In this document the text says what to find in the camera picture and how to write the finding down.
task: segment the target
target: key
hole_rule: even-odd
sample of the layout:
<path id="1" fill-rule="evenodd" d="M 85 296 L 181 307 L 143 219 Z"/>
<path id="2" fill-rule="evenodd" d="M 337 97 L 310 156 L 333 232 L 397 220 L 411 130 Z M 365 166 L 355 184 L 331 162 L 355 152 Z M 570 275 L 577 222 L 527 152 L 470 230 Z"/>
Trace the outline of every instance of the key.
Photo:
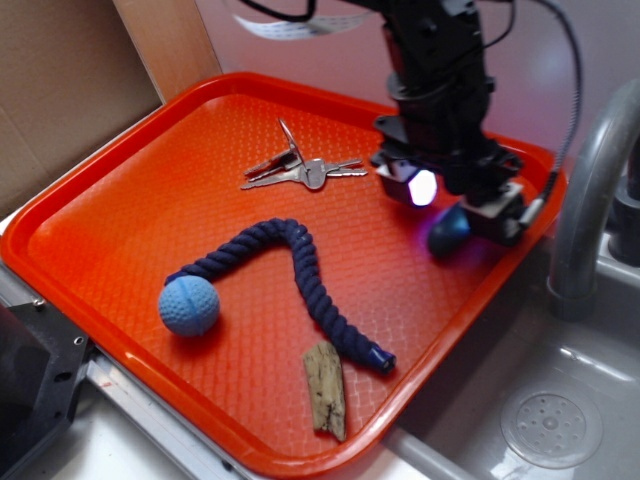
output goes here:
<path id="1" fill-rule="evenodd" d="M 327 172 L 327 177 L 362 177 L 369 173 L 364 168 L 339 168 Z"/>
<path id="2" fill-rule="evenodd" d="M 261 178 L 260 180 L 245 183 L 240 188 L 242 190 L 248 190 L 253 187 L 266 187 L 267 185 L 273 185 L 281 182 L 301 182 L 306 185 L 307 170 L 300 165 L 297 168 L 293 168 L 282 173 L 276 173 L 268 177 Z"/>
<path id="3" fill-rule="evenodd" d="M 302 163 L 302 159 L 297 157 L 291 150 L 285 150 L 279 153 L 275 157 L 262 162 L 260 165 L 251 167 L 244 172 L 245 177 L 252 177 L 253 180 L 257 180 L 260 177 L 277 173 L 280 170 L 291 170 Z"/>
<path id="4" fill-rule="evenodd" d="M 304 159 L 302 158 L 302 154 L 300 153 L 300 149 L 296 144 L 296 141 L 291 135 L 291 131 L 287 124 L 284 123 L 284 120 L 279 118 L 280 128 L 282 128 L 282 132 L 284 136 L 287 137 L 287 143 L 289 144 L 289 150 L 285 150 L 282 153 L 279 153 L 275 157 L 262 162 L 255 167 L 251 167 L 249 170 L 244 172 L 246 177 L 252 177 L 251 180 L 258 180 L 260 178 L 266 177 L 268 175 L 272 175 L 274 173 L 279 172 L 280 170 L 291 170 L 298 165 L 300 165 Z"/>
<path id="5" fill-rule="evenodd" d="M 343 162 L 326 163 L 327 172 L 337 170 L 344 167 L 355 167 L 356 165 L 362 165 L 362 160 L 359 158 L 352 158 L 351 160 L 344 160 Z"/>
<path id="6" fill-rule="evenodd" d="M 307 187 L 310 190 L 318 190 L 322 188 L 327 180 L 327 176 L 331 174 L 331 172 L 338 171 L 341 169 L 348 170 L 347 167 L 351 165 L 361 165 L 362 160 L 356 158 L 353 160 L 345 160 L 344 162 L 338 163 L 326 163 L 321 158 L 315 158 L 308 162 L 304 162 L 304 168 L 307 169 Z"/>

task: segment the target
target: cable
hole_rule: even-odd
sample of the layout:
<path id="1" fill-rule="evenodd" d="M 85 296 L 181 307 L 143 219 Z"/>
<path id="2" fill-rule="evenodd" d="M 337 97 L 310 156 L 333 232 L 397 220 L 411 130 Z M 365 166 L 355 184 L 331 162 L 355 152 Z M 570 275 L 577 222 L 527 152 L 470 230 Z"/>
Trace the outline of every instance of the cable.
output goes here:
<path id="1" fill-rule="evenodd" d="M 283 20 L 285 22 L 291 23 L 306 23 L 313 15 L 316 13 L 316 0 L 307 0 L 307 11 L 302 15 L 288 15 L 286 13 L 278 12 L 276 10 L 272 10 L 264 5 L 261 5 L 253 0 L 240 0 L 242 3 L 247 5 L 248 7 L 253 8 L 265 15 L 269 15 L 273 18 L 277 18 L 278 20 Z"/>
<path id="2" fill-rule="evenodd" d="M 516 0 L 512 0 L 511 2 L 511 11 L 509 13 L 509 25 L 507 25 L 507 28 L 504 32 L 502 32 L 502 34 L 500 34 L 497 38 L 495 38 L 494 40 L 491 40 L 489 43 L 487 43 L 486 45 L 484 45 L 484 49 L 486 50 L 487 48 L 493 47 L 495 44 L 500 43 L 502 40 L 504 40 L 507 35 L 509 35 L 511 33 L 511 31 L 513 30 L 514 25 L 516 24 Z"/>
<path id="3" fill-rule="evenodd" d="M 580 53 L 580 46 L 578 45 L 577 36 L 575 31 L 573 30 L 573 26 L 569 21 L 569 18 L 564 13 L 564 11 L 554 3 L 552 0 L 532 0 L 541 4 L 542 6 L 549 9 L 552 13 L 555 14 L 555 17 L 558 19 L 560 24 L 562 25 L 563 31 L 569 40 L 569 46 L 571 47 L 571 55 L 573 58 L 574 64 L 574 92 L 573 99 L 571 104 L 571 116 L 569 118 L 569 127 L 567 128 L 567 133 L 564 137 L 564 140 L 560 146 L 560 149 L 556 153 L 555 161 L 551 171 L 549 172 L 549 177 L 547 178 L 547 183 L 544 188 L 538 195 L 536 199 L 534 199 L 529 207 L 522 214 L 518 223 L 523 228 L 528 228 L 531 223 L 536 219 L 538 214 L 542 211 L 545 203 L 551 196 L 551 192 L 558 180 L 558 176 L 560 175 L 560 170 L 562 169 L 562 165 L 564 164 L 564 160 L 569 151 L 569 147 L 573 142 L 573 139 L 576 136 L 576 132 L 578 130 L 578 124 L 580 123 L 580 115 L 582 112 L 582 90 L 583 90 L 583 72 L 582 72 L 582 55 Z"/>
<path id="4" fill-rule="evenodd" d="M 582 96 L 583 96 L 583 92 L 582 92 L 583 67 L 582 67 L 582 55 L 580 53 L 580 46 L 578 45 L 577 36 L 575 34 L 575 31 L 573 30 L 573 26 L 571 25 L 571 22 L 569 21 L 569 18 L 564 13 L 564 11 L 562 11 L 562 9 L 551 0 L 533 0 L 533 1 L 551 10 L 551 12 L 555 14 L 556 18 L 561 23 L 563 30 L 565 32 L 565 35 L 569 40 L 569 45 L 571 47 L 571 54 L 572 54 L 573 63 L 574 63 L 575 86 L 574 86 L 574 94 L 573 94 L 573 100 L 571 105 L 571 117 L 569 119 L 569 127 L 567 129 L 567 133 L 565 135 L 564 141 L 562 142 L 560 149 L 556 153 L 556 159 L 553 164 L 553 168 L 551 169 L 549 179 L 547 180 L 547 184 L 545 185 L 542 193 L 540 194 L 540 198 L 546 201 L 549 198 L 549 195 L 551 194 L 553 186 L 555 185 L 557 177 L 560 173 L 560 169 L 562 168 L 564 160 L 569 151 L 569 147 L 571 146 L 571 143 L 573 142 L 573 139 L 576 136 L 576 132 L 578 130 L 578 124 L 580 123 L 580 115 L 582 112 Z"/>

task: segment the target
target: blue ball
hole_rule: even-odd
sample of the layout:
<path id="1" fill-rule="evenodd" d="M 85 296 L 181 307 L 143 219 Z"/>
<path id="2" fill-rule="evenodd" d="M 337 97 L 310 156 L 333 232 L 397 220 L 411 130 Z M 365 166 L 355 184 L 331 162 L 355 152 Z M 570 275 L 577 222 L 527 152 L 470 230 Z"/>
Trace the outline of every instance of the blue ball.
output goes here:
<path id="1" fill-rule="evenodd" d="M 178 277 L 160 294 L 160 317 L 176 335 L 204 335 L 218 319 L 220 298 L 211 283 L 204 278 L 187 275 Z"/>

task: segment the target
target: drain strainer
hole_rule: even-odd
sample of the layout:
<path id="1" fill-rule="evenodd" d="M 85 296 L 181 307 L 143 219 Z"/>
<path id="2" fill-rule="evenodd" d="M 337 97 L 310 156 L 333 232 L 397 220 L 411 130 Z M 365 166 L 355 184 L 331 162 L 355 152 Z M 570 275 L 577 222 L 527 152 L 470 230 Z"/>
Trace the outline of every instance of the drain strainer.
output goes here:
<path id="1" fill-rule="evenodd" d="M 545 468 L 574 467 L 591 457 L 602 440 L 602 419 L 593 402 L 575 389 L 549 383 L 511 395 L 501 427 L 514 452 Z"/>

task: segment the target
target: cardboard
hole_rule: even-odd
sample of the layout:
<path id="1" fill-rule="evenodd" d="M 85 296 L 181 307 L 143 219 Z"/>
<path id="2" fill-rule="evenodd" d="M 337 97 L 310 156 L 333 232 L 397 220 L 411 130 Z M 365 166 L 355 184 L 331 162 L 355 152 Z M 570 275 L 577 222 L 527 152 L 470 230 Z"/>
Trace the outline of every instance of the cardboard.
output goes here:
<path id="1" fill-rule="evenodd" d="M 160 105 L 110 0 L 0 1 L 0 219 Z"/>

